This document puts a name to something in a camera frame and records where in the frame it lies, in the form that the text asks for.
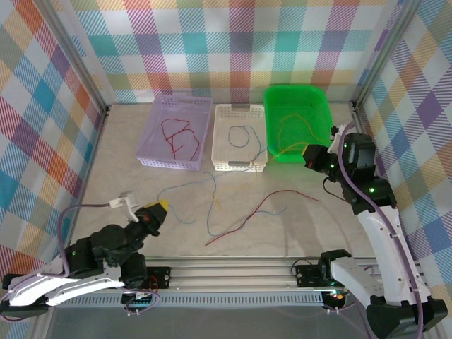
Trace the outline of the green circuit board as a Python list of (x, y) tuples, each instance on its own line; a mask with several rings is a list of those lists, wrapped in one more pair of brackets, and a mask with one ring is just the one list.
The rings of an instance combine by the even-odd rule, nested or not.
[(128, 307), (146, 307), (156, 301), (149, 292), (125, 292), (121, 295), (121, 303)]

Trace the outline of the green plastic basket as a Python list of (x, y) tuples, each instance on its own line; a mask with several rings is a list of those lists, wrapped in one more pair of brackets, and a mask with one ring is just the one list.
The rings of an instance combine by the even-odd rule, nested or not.
[(329, 146), (333, 119), (326, 94), (312, 85), (275, 85), (263, 95), (268, 152), (282, 163), (303, 163), (309, 144)]

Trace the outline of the purple plastic basket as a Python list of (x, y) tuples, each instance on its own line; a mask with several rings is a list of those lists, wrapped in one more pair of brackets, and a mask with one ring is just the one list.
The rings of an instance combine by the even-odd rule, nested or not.
[(210, 125), (209, 97), (159, 94), (138, 143), (144, 166), (199, 171)]

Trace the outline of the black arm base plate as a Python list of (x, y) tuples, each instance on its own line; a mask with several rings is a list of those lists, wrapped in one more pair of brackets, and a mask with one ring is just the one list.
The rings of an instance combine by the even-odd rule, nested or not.
[(321, 271), (315, 265), (296, 265), (295, 277), (298, 287), (317, 287), (321, 284)]
[(169, 266), (147, 267), (146, 287), (152, 290), (166, 290), (170, 287), (172, 269)]

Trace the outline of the aluminium frame floor rail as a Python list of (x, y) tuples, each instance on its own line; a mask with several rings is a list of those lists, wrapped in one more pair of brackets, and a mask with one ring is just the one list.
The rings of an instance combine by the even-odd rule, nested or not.
[[(83, 175), (82, 179), (83, 180), (82, 180), (81, 188), (79, 190), (79, 196), (76, 200), (76, 203), (83, 202), (85, 192), (86, 192), (86, 189), (88, 186), (88, 180), (90, 178), (90, 173), (93, 168), (93, 164), (94, 164), (95, 157), (97, 154), (97, 149), (99, 147), (100, 140), (102, 138), (102, 133), (103, 133), (103, 130), (105, 127), (105, 123), (106, 123), (106, 120), (110, 113), (111, 108), (112, 108), (112, 105), (107, 106), (106, 110), (101, 114), (98, 130), (94, 133), (94, 136), (93, 136), (93, 140), (92, 140), (93, 147), (91, 148), (91, 151), (90, 151), (90, 157), (88, 158), (88, 164), (83, 168), (83, 171), (82, 171), (82, 175)], [(71, 244), (71, 238), (73, 236), (73, 232), (76, 227), (79, 212), (80, 212), (80, 208), (69, 211), (69, 216), (71, 217), (71, 219), (70, 219), (71, 222), (69, 223), (69, 225), (67, 227), (66, 226), (61, 227), (62, 235), (64, 236), (63, 240), (64, 240), (65, 246), (68, 246)], [(52, 312), (49, 311), (48, 313), (44, 314), (43, 316), (33, 318), (30, 321), (30, 328), (29, 328), (28, 334), (25, 336), (25, 339), (43, 339), (43, 338), (45, 338), (47, 335), (51, 317), (52, 317)]]
[[(366, 123), (365, 123), (365, 121), (364, 121), (366, 117), (365, 117), (364, 115), (362, 115), (362, 114), (359, 112), (359, 110), (355, 107), (355, 105), (354, 105), (353, 102), (350, 103), (350, 111), (351, 111), (351, 115), (353, 116), (353, 119), (354, 119), (354, 121), (355, 121), (356, 129), (357, 129), (359, 132), (363, 132), (364, 134), (369, 135), (369, 136), (371, 137), (371, 139), (373, 140), (373, 142), (376, 142), (376, 141), (374, 140), (374, 137), (373, 137), (373, 135), (372, 135), (372, 132), (371, 132), (370, 128), (366, 126)], [(384, 166), (383, 166), (381, 157), (380, 157), (380, 155), (379, 155), (378, 147), (376, 147), (375, 163), (376, 163), (376, 173), (377, 173), (380, 177), (383, 177), (384, 179), (387, 179), (387, 174), (384, 173), (384, 171), (383, 171), (383, 170), (384, 170)], [(417, 267), (421, 268), (421, 264), (420, 264), (419, 260), (418, 260), (417, 257), (413, 254), (412, 247), (410, 246), (410, 240), (409, 240), (409, 238), (408, 238), (408, 234), (407, 234), (407, 232), (406, 232), (406, 229), (404, 228), (402, 218), (400, 218), (400, 225), (401, 225), (401, 227), (402, 227), (403, 236), (404, 236), (404, 238), (405, 238), (405, 240), (406, 240), (406, 242), (407, 242), (408, 249), (409, 249), (410, 253), (411, 253), (412, 256), (413, 256), (415, 265), (416, 265)]]

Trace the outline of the white plastic basket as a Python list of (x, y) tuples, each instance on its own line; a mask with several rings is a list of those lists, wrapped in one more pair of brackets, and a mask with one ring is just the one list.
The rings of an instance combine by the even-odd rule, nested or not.
[(215, 107), (211, 161), (217, 172), (262, 172), (268, 161), (263, 105)]

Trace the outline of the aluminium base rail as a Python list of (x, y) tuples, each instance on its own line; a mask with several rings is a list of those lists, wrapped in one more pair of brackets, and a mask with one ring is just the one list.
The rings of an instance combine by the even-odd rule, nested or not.
[(170, 292), (295, 291), (292, 257), (148, 257), (146, 265), (168, 266)]

